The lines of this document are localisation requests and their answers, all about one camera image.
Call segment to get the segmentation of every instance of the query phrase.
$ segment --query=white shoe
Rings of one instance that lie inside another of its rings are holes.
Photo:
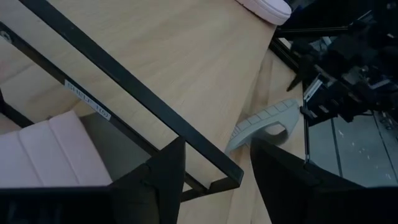
[[[237,0],[245,8],[266,21],[282,25],[290,17],[292,9],[284,0]]]

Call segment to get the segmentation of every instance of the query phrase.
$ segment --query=metal rod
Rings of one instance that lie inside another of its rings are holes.
[[[273,37],[269,44],[269,49],[278,56],[290,69],[296,74],[299,72],[298,62],[293,58],[290,49],[286,47],[282,41],[278,38]]]
[[[346,34],[349,31],[348,26],[343,27],[325,27],[309,29],[277,29],[274,37],[293,39],[297,37],[334,37]]]

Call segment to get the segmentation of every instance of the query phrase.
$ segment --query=white label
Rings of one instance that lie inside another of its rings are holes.
[[[97,103],[95,103],[92,99],[86,96],[83,92],[81,92],[77,87],[72,85],[72,83],[65,80],[65,87],[72,91],[77,97],[86,102],[90,107],[92,107],[95,111],[97,111],[100,115],[102,115],[105,119],[111,119],[111,115],[104,110],[104,108],[100,107]]]

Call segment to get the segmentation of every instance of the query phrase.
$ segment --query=black metal bar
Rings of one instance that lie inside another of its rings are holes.
[[[147,141],[144,137],[142,137],[139,133],[137,133],[134,129],[132,129],[128,124],[126,124],[122,119],[120,119],[116,114],[114,114],[111,110],[109,110],[105,105],[99,102],[95,97],[89,94],[84,88],[82,88],[77,82],[73,81],[66,73],[60,70],[57,66],[55,66],[51,61],[45,58],[40,52],[34,49],[31,45],[29,45],[24,39],[20,38],[15,32],[10,30],[6,25],[0,22],[0,31],[3,31],[8,34],[10,38],[8,41],[28,56],[33,62],[35,62],[38,66],[43,68],[49,75],[53,76],[58,82],[62,85],[65,84],[65,80],[70,82],[76,88],[78,88],[81,92],[83,92],[86,96],[88,96],[91,100],[93,100],[97,105],[102,107],[105,111],[107,111],[111,118],[109,122],[115,126],[120,132],[125,134],[129,139],[134,141],[139,147],[145,150],[148,154],[153,156],[157,154],[159,150],[153,146],[149,141]],[[0,91],[0,112],[2,112],[5,116],[11,119],[13,122],[18,124],[20,127],[24,128],[33,124],[33,122],[29,121],[23,115],[21,115],[17,110],[10,107],[2,98],[2,94]],[[185,182],[192,187],[193,189],[199,192],[206,192],[208,189],[193,178],[190,174],[185,174]]]
[[[183,137],[195,150],[208,159],[219,170],[240,184],[243,170],[228,156],[209,142],[191,124],[164,103],[148,87],[125,69],[110,54],[90,39],[74,23],[46,0],[19,0],[25,7],[41,18],[80,53],[114,80],[121,88],[159,118],[166,126]]]
[[[348,26],[343,27],[324,27],[324,28],[309,28],[309,29],[282,29],[275,31],[274,37],[277,38],[297,38],[297,37],[334,37],[341,34],[346,34],[349,31]]]
[[[6,116],[8,119],[16,123],[21,128],[26,128],[33,124],[31,120],[26,118],[23,114],[15,110],[12,106],[8,105],[3,98],[0,89],[0,113]]]
[[[269,49],[295,73],[299,72],[298,62],[293,58],[290,49],[287,48],[282,41],[276,37],[273,37],[271,39],[271,43],[269,44]]]

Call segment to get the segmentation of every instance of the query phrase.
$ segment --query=gray floor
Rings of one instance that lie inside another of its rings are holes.
[[[398,185],[396,131],[379,118],[335,118],[311,127],[309,137],[310,159],[323,169],[365,187]]]

